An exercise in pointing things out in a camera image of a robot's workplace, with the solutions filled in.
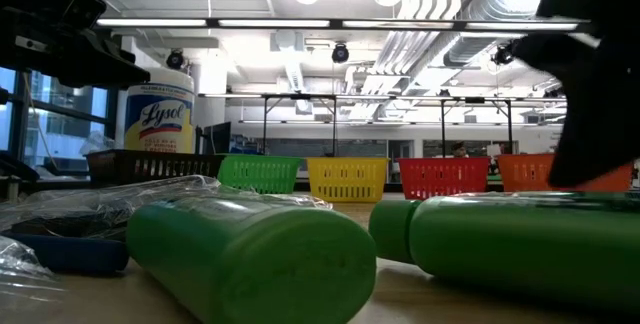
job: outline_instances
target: security camera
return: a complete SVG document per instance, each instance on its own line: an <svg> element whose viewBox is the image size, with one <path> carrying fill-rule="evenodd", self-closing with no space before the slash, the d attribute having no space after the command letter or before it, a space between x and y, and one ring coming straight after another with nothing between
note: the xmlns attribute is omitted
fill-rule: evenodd
<svg viewBox="0 0 640 324"><path fill-rule="evenodd" d="M167 57L167 66L174 70L181 70L185 66L184 55L182 49L172 49L171 54Z"/></svg>
<svg viewBox="0 0 640 324"><path fill-rule="evenodd" d="M347 45L344 43L337 43L336 47L333 48L331 59L333 59L333 62L336 64L342 64L349 60L349 50L347 50Z"/></svg>

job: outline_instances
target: clear plastic wrap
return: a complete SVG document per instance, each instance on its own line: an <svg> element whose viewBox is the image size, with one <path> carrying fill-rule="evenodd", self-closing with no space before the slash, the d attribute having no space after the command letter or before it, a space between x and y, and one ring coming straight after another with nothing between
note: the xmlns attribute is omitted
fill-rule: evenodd
<svg viewBox="0 0 640 324"><path fill-rule="evenodd" d="M64 291L30 248L0 236L0 313L28 313L55 304Z"/></svg>
<svg viewBox="0 0 640 324"><path fill-rule="evenodd" d="M124 240L127 221L140 206L193 196L331 209L331 204L310 196L261 195L223 186L214 178L193 175L106 189L35 193L21 203L0 209L0 231Z"/></svg>

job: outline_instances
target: red basket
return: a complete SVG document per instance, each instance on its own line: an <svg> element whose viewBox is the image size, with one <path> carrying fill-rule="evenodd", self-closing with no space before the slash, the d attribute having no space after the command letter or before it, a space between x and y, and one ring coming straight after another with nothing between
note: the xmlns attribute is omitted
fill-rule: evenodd
<svg viewBox="0 0 640 324"><path fill-rule="evenodd" d="M484 192L489 157L398 159L407 199Z"/></svg>
<svg viewBox="0 0 640 324"><path fill-rule="evenodd" d="M554 154L500 155L498 166L504 184L504 191L549 191L563 190L547 184ZM571 191L626 192L631 186L632 164L605 174Z"/></svg>

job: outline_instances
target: wooden table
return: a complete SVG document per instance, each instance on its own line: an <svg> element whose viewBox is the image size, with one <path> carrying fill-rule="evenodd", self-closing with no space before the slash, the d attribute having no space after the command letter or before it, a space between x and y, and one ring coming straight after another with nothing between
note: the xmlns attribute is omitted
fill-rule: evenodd
<svg viewBox="0 0 640 324"><path fill-rule="evenodd" d="M372 205L337 205L366 225ZM417 267L378 261L375 292L349 324L417 323L589 323L586 315L563 312L541 304L467 292L438 282ZM64 301L39 305L20 317L3 317L3 324L189 324L197 323L185 309L135 262L117 277L62 276L68 290Z"/></svg>

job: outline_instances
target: window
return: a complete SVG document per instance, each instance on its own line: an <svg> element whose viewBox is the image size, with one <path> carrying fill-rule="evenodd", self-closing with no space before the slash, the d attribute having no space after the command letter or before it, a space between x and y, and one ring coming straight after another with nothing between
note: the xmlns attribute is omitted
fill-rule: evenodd
<svg viewBox="0 0 640 324"><path fill-rule="evenodd" d="M85 86L71 88L60 84L58 79L33 72L31 75L31 98L55 106L95 115L107 116L107 91Z"/></svg>
<svg viewBox="0 0 640 324"><path fill-rule="evenodd" d="M340 157L387 157L386 140L338 140ZM267 154L299 158L324 157L333 152L332 139L268 139ZM307 170L303 161L301 170Z"/></svg>
<svg viewBox="0 0 640 324"><path fill-rule="evenodd" d="M0 88L13 93L16 72L0 67ZM0 150L9 149L9 129L11 128L11 114L13 104L0 105Z"/></svg>
<svg viewBox="0 0 640 324"><path fill-rule="evenodd" d="M464 143L469 157L487 156L487 146L491 144L499 144L502 148L509 145L508 141L498 140L447 140L444 143L446 155L452 155L451 147L461 141ZM425 140L423 143L423 156L425 158L442 157L442 140ZM518 142L516 141L513 142L513 150L514 153L518 152Z"/></svg>
<svg viewBox="0 0 640 324"><path fill-rule="evenodd" d="M16 72L10 69L0 67L0 88L13 93L16 84Z"/></svg>
<svg viewBox="0 0 640 324"><path fill-rule="evenodd" d="M44 165L49 159L47 148L38 132L46 138L46 146L59 170L87 170L80 148L92 131L104 132L104 124L36 109L29 110L24 162L30 166Z"/></svg>
<svg viewBox="0 0 640 324"><path fill-rule="evenodd" d="M13 104L0 105L0 150L9 149L9 128Z"/></svg>

